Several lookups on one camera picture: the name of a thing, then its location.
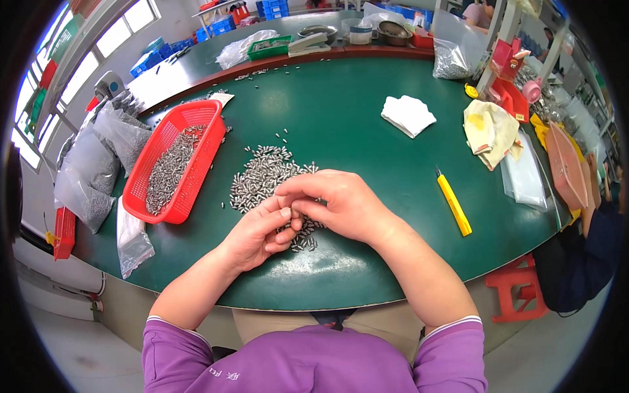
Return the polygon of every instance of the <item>purple shirt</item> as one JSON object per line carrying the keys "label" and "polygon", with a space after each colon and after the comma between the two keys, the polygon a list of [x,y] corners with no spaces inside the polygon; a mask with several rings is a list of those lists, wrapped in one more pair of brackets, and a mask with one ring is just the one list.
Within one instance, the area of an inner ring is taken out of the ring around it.
{"label": "purple shirt", "polygon": [[486,392],[481,319],[432,331],[413,368],[382,338],[322,325],[259,336],[212,361],[198,333],[150,316],[144,329],[145,392]]}
{"label": "purple shirt", "polygon": [[470,4],[463,12],[463,18],[476,22],[476,26],[489,28],[491,18],[487,16],[482,4]]}

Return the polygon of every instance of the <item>white cloth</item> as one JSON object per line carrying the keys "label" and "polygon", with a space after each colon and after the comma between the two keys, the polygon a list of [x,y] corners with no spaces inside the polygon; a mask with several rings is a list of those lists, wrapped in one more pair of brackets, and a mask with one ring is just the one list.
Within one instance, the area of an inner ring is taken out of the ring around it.
{"label": "white cloth", "polygon": [[494,170],[508,152],[515,160],[520,158],[520,123],[503,108],[475,99],[463,111],[463,119],[467,146],[489,170]]}
{"label": "white cloth", "polygon": [[387,97],[380,115],[411,138],[437,121],[426,104],[409,96]]}

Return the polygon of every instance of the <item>green plastic crate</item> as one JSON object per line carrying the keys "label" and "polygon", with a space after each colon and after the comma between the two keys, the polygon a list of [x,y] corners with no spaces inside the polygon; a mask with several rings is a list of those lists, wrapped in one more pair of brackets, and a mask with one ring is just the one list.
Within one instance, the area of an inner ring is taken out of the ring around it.
{"label": "green plastic crate", "polygon": [[249,58],[252,61],[260,60],[261,58],[267,58],[271,56],[285,55],[288,53],[288,45],[283,45],[281,47],[265,48],[265,49],[256,50],[256,51],[253,50],[256,44],[260,42],[266,42],[266,41],[271,42],[271,43],[274,43],[275,41],[288,41],[290,43],[292,42],[292,35],[283,35],[280,37],[269,38],[268,40],[254,42],[253,44],[251,44],[251,46],[249,47],[249,50],[247,51],[247,56],[249,56]]}

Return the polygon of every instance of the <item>khaki pants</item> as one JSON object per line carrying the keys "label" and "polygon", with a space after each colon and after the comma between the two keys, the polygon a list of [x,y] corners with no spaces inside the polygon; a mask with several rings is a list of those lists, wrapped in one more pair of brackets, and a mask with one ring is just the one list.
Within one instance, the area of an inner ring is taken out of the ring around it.
{"label": "khaki pants", "polygon": [[[318,324],[310,313],[241,309],[232,309],[231,312],[243,344],[272,331],[290,331]],[[399,301],[359,308],[343,321],[343,327],[388,341],[412,363],[417,356],[424,323],[417,318],[407,301]]]}

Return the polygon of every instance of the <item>red stool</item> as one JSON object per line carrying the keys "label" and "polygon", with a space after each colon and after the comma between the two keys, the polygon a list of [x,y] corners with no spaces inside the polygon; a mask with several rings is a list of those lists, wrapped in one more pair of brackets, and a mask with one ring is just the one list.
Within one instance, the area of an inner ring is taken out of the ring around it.
{"label": "red stool", "polygon": [[250,15],[251,14],[249,13],[247,6],[245,5],[240,6],[239,8],[236,8],[231,12],[231,16],[234,18],[234,23],[236,25],[240,24],[241,20],[245,19],[247,16],[250,16]]}
{"label": "red stool", "polygon": [[[522,261],[526,261],[526,267],[518,267]],[[520,288],[518,299],[525,303],[516,311],[513,308],[511,288],[514,285],[529,284]],[[532,254],[525,255],[508,263],[504,267],[485,276],[485,285],[498,289],[501,316],[491,316],[493,323],[528,321],[544,316],[548,310],[542,297],[540,283],[537,280],[535,260]],[[533,300],[537,300],[535,309],[525,311],[524,308]]]}

